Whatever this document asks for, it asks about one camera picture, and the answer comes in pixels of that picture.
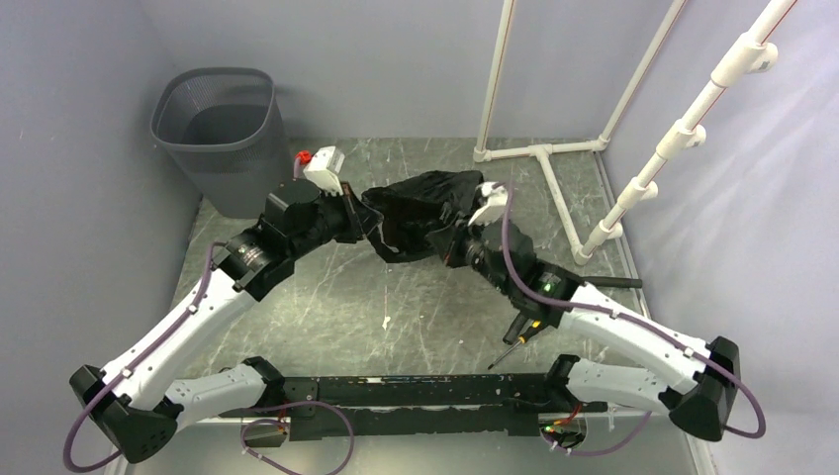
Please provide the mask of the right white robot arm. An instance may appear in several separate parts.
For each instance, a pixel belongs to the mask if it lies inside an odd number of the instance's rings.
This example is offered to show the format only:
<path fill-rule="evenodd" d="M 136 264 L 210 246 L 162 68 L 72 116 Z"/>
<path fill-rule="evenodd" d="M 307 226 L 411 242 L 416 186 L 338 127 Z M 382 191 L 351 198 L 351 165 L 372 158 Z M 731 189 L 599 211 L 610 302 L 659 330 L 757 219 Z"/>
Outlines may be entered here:
<path fill-rule="evenodd" d="M 704 341 L 643 318 L 592 282 L 535 255 L 530 237 L 499 223 L 477 231 L 450 226 L 430 238 L 449 267 L 469 266 L 506 296 L 518 314 L 503 337 L 511 348 L 548 328 L 592 338 L 633 366 L 560 355 L 545 375 L 551 407 L 609 402 L 666 415 L 682 431 L 719 441 L 739 392 L 739 347 L 724 337 Z"/>

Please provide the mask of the black trash bag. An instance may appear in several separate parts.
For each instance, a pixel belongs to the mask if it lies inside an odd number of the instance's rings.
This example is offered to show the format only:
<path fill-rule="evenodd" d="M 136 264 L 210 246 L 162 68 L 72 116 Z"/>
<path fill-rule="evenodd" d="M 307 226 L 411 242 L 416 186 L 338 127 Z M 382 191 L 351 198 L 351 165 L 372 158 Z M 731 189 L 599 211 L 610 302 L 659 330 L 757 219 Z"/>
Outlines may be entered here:
<path fill-rule="evenodd" d="M 427 236 L 474 213 L 478 170 L 432 170 L 361 194 L 361 202 L 381 217 L 368 234 L 379 257 L 388 263 L 422 260 L 435 254 Z"/>

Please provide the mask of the grey mesh trash bin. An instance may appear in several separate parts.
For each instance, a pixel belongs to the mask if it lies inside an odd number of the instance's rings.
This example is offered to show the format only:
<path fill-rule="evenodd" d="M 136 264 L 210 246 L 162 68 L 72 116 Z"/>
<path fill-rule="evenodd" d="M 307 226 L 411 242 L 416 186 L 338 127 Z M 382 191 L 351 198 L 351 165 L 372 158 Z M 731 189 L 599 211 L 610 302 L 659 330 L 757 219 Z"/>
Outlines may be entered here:
<path fill-rule="evenodd" d="M 188 70 L 163 90 L 150 132 L 223 216 L 255 219 L 291 178 L 293 158 L 267 73 L 245 67 Z"/>

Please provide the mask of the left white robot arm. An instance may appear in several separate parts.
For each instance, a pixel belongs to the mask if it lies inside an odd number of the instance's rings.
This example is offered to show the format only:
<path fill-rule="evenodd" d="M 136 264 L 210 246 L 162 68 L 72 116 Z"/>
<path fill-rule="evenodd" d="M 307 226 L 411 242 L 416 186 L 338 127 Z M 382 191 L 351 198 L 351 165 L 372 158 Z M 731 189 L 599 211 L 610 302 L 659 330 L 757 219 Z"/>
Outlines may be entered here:
<path fill-rule="evenodd" d="M 163 320 L 105 366 L 73 373 L 70 387 L 83 409 L 65 439 L 64 466 L 83 471 L 72 448 L 85 421 L 107 436 L 117 457 L 138 463 L 205 418 L 242 408 L 276 413 L 286 400 L 285 379 L 262 357 L 198 379 L 179 373 L 203 343 L 289 278 L 299 259 L 332 241 L 373 239 L 383 220 L 345 182 L 281 184 L 253 226 L 209 245 L 200 279 Z"/>

